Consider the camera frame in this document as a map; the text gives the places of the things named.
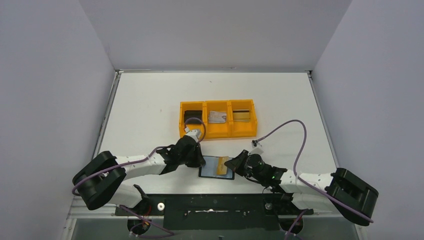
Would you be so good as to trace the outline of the black leather card holder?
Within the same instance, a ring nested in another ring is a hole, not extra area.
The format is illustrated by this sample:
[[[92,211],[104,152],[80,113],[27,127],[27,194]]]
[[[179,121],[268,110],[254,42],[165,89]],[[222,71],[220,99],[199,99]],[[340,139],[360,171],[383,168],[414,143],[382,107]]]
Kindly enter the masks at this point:
[[[225,180],[234,180],[234,172],[227,168],[226,175],[217,175],[216,168],[218,164],[218,156],[204,156],[205,165],[199,168],[198,176],[200,178],[212,178],[212,179],[225,179]]]

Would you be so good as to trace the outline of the gold numbered card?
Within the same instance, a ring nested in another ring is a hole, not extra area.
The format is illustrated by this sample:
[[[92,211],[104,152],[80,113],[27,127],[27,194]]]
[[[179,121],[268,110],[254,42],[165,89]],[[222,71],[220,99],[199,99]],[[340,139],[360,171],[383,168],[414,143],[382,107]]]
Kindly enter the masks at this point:
[[[216,174],[218,176],[224,176],[228,172],[228,167],[225,163],[229,160],[228,156],[220,156],[218,158],[217,166],[216,166]]]

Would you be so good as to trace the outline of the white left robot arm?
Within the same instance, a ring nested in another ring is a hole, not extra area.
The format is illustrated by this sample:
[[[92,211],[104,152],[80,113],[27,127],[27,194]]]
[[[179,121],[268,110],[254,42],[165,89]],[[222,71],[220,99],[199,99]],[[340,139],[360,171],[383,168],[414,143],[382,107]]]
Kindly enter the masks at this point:
[[[129,179],[148,175],[164,175],[179,166],[200,168],[206,161],[197,135],[187,133],[175,144],[158,146],[147,155],[115,156],[106,150],[99,153],[72,179],[72,194],[80,196],[89,210],[106,204],[123,205],[143,213],[148,199],[141,187],[127,183]]]

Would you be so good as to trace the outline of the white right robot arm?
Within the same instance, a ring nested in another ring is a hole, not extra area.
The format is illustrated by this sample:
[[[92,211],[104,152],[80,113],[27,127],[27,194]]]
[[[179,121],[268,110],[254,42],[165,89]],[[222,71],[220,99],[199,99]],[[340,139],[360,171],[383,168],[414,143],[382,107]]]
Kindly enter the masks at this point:
[[[239,176],[282,194],[281,207],[289,214],[320,210],[340,213],[360,226],[373,222],[379,192],[345,168],[331,173],[301,173],[267,164],[260,154],[246,150],[224,165]]]

